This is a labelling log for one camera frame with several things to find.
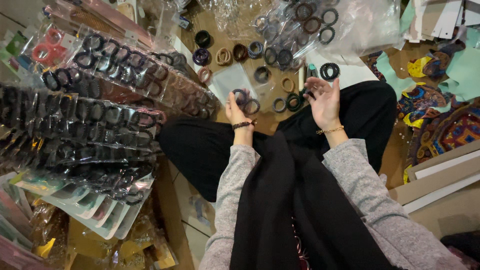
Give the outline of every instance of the gray sleeve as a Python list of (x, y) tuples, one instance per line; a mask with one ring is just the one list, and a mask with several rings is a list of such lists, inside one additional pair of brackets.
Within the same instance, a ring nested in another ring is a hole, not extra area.
[(230, 147), (230, 160), (220, 178), (216, 194), (216, 233), (207, 241), (200, 270), (225, 270), (230, 267), (240, 193), (259, 158), (250, 146)]
[(425, 227), (412, 221), (368, 163), (365, 141), (350, 139), (324, 154), (350, 202), (391, 263), (405, 269), (466, 269)]

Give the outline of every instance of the black pants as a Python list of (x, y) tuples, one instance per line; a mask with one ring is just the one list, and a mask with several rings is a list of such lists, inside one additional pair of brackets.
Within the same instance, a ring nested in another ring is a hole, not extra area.
[[(369, 162), (377, 172), (395, 117), (396, 95), (384, 82), (362, 82), (340, 91), (340, 121), (345, 132), (349, 138), (365, 139)], [(287, 141), (317, 150), (320, 160), (329, 149), (325, 136), (315, 133), (318, 127), (310, 106), (280, 122), (277, 130), (285, 134)], [(180, 117), (164, 125), (158, 140), (165, 155), (188, 181), (206, 200), (215, 202), (234, 135), (230, 124)], [(253, 134), (253, 148), (260, 156), (268, 137)]]

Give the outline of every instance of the gold bracelet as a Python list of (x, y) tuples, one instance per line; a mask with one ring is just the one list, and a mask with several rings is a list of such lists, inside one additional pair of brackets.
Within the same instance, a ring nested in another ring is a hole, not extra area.
[(336, 129), (331, 129), (331, 130), (317, 130), (317, 134), (318, 135), (322, 135), (323, 133), (325, 134), (329, 134), (329, 133), (332, 133), (332, 132), (335, 132), (335, 131), (339, 131), (339, 130), (342, 130), (343, 129), (343, 126), (339, 127), (339, 128), (336, 128)]

